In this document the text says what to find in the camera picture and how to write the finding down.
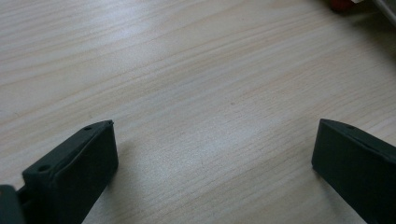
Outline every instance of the wooden table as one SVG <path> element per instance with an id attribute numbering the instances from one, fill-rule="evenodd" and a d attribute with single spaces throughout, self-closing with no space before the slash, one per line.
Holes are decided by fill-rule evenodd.
<path id="1" fill-rule="evenodd" d="M 2 1 L 0 183 L 90 123 L 120 168 L 84 223 L 363 223 L 318 121 L 396 145 L 396 32 L 370 2 Z"/>

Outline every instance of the light wood tabletop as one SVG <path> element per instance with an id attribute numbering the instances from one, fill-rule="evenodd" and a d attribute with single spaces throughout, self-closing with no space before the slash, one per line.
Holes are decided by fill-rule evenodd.
<path id="1" fill-rule="evenodd" d="M 396 145 L 395 62 L 369 1 L 2 1 L 0 184 L 113 119 L 84 223 L 364 223 L 311 157 L 321 118 Z"/>

